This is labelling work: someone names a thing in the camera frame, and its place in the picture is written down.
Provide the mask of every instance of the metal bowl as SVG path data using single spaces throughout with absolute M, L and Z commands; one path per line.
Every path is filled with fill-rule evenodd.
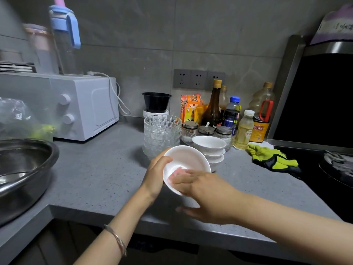
M 0 226 L 29 209 L 45 192 L 58 147 L 40 139 L 0 140 Z

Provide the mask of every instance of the red bottle handle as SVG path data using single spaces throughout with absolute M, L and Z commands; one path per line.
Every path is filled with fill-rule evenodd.
M 262 118 L 261 114 L 262 114 L 262 110 L 264 108 L 264 104 L 266 102 L 268 102 L 269 104 L 268 104 L 267 112 L 266 112 L 265 119 L 264 119 L 264 118 Z M 272 100 L 265 100 L 265 101 L 262 102 L 261 108 L 260 108 L 260 113 L 259 113 L 259 118 L 260 118 L 261 121 L 264 121 L 265 123 L 267 123 L 270 120 L 272 107 L 273 107 L 273 101 Z

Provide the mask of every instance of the black stovetop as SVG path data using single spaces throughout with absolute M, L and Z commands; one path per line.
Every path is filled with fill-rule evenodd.
M 353 189 L 330 177 L 319 167 L 322 151 L 275 147 L 288 158 L 296 159 L 302 180 L 343 220 L 353 223 Z

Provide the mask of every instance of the black plastic bowl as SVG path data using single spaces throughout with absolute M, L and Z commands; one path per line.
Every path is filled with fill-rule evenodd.
M 145 98 L 146 111 L 163 113 L 167 110 L 169 99 L 172 95 L 157 92 L 142 93 Z

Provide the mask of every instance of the white cable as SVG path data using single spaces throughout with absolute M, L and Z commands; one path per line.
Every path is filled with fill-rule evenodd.
M 130 114 L 131 114 L 129 108 L 126 107 L 126 105 L 124 104 L 124 102 L 119 98 L 121 89 L 120 89 L 120 85 L 119 85 L 118 83 L 117 83 L 117 86 L 119 87 L 119 93 L 117 94 L 117 93 L 115 92 L 114 88 L 113 88 L 112 80 L 110 79 L 110 76 L 108 76 L 108 75 L 106 75 L 105 73 L 102 73 L 102 72 L 87 72 L 87 74 L 88 74 L 88 75 L 103 75 L 103 76 L 105 76 L 105 77 L 108 77 L 108 79 L 109 79 L 109 86 L 111 87 L 113 93 L 114 93 L 114 94 L 117 96 L 117 98 L 118 98 L 117 104 L 119 105 L 119 108 L 120 108 L 121 111 L 122 111 L 123 113 L 125 113 L 126 115 L 130 115 Z M 124 105 L 125 108 L 127 108 L 127 110 L 129 111 L 129 113 L 126 113 L 126 112 L 122 109 L 122 107 L 121 107 L 121 105 L 120 105 L 120 102 Z

